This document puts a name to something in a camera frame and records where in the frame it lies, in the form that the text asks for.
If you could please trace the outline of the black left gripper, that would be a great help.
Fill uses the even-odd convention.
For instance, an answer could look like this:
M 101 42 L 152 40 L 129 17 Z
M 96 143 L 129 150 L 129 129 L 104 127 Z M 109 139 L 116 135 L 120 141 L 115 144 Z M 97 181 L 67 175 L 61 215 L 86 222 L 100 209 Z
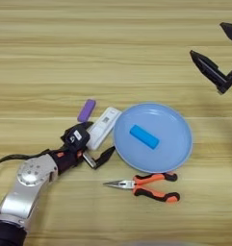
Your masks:
M 88 129 L 92 124 L 93 122 L 87 121 L 82 122 L 78 125 L 83 127 L 84 129 Z M 83 150 L 78 150 L 75 152 L 71 152 L 70 150 L 56 150 L 51 151 L 49 155 L 58 167 L 58 174 L 61 175 L 69 168 L 76 167 L 79 163 L 83 161 L 83 159 L 92 169 L 97 169 L 110 159 L 115 149 L 115 146 L 108 148 L 100 155 L 97 160 L 92 158 L 88 154 L 88 152 L 84 152 Z

